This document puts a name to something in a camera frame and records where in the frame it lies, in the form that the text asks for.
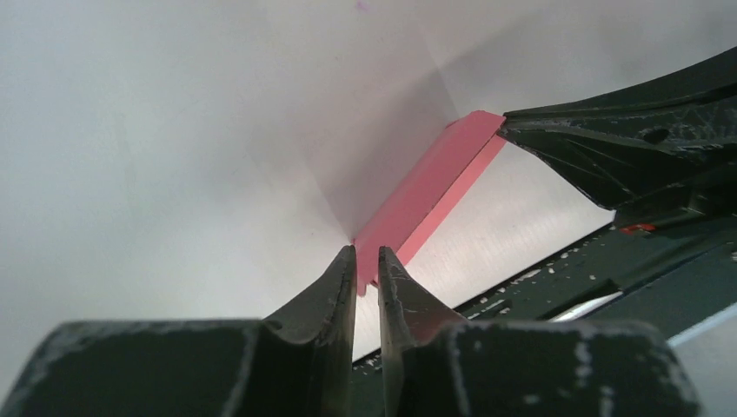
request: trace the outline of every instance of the red marking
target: red marking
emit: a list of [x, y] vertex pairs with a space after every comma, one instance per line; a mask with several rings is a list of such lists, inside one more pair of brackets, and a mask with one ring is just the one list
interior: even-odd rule
[[408, 264], [501, 150], [504, 117], [485, 111], [450, 123], [354, 239], [358, 294], [375, 283], [380, 246]]
[[637, 223], [620, 229], [620, 231], [628, 235], [634, 235], [635, 232], [640, 231], [652, 232], [653, 230], [655, 230], [655, 226], [649, 223]]

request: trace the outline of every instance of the pink block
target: pink block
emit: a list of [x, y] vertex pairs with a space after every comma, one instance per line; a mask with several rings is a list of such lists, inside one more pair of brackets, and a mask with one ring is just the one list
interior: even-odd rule
[[380, 246], [407, 265], [445, 220], [505, 141], [496, 135], [504, 117], [475, 111], [443, 130], [422, 159], [354, 239], [358, 294], [376, 282]]

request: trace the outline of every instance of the white backdrop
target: white backdrop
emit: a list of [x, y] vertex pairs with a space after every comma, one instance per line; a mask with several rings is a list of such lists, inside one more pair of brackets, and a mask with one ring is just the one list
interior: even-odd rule
[[[0, 393], [57, 323], [264, 316], [448, 122], [737, 44], [732, 0], [0, 0]], [[458, 304], [604, 224], [507, 146], [410, 265]], [[378, 348], [375, 291], [355, 356]]]

